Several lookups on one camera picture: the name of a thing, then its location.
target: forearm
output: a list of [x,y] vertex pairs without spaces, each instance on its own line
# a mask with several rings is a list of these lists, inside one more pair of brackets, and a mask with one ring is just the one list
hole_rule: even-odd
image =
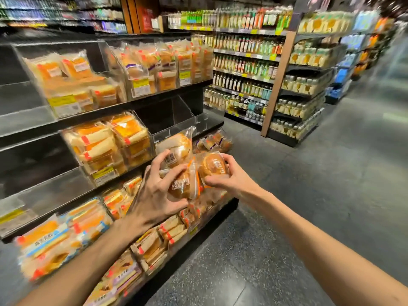
[[128,217],[115,221],[94,244],[31,291],[17,305],[82,306],[134,237],[140,236],[147,229]]
[[284,205],[271,193],[245,194],[288,238],[298,256],[337,305],[407,305],[408,289]]

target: round bun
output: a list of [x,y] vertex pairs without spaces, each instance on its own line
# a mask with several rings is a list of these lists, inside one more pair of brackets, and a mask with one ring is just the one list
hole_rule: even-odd
[[227,174],[225,161],[219,153],[205,155],[199,170],[203,178],[209,175]]

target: person's left hand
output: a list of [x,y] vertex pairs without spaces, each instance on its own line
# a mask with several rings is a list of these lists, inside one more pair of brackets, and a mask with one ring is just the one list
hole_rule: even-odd
[[151,165],[147,166],[137,201],[127,215],[127,217],[137,219],[135,221],[141,222],[140,224],[147,229],[187,207],[187,199],[170,201],[167,198],[170,185],[179,174],[187,169],[187,165],[176,166],[164,178],[159,175],[160,164],[169,154],[170,150],[163,151],[153,159]]

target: speckled floor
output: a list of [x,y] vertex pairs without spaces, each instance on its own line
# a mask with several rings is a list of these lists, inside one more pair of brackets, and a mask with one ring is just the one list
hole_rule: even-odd
[[[327,106],[321,125],[295,149],[228,119],[224,126],[235,142],[232,154],[255,181],[405,285],[407,69],[405,39],[337,106]],[[15,249],[0,244],[0,305],[10,305],[16,292],[29,289],[15,257]],[[332,302],[285,238],[240,203],[147,305]]]

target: red sticker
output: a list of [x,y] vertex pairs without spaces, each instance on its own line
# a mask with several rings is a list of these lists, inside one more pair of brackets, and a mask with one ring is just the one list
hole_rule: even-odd
[[82,141],[84,142],[85,145],[89,145],[89,139],[85,135],[83,135],[81,137],[81,139],[82,139]]

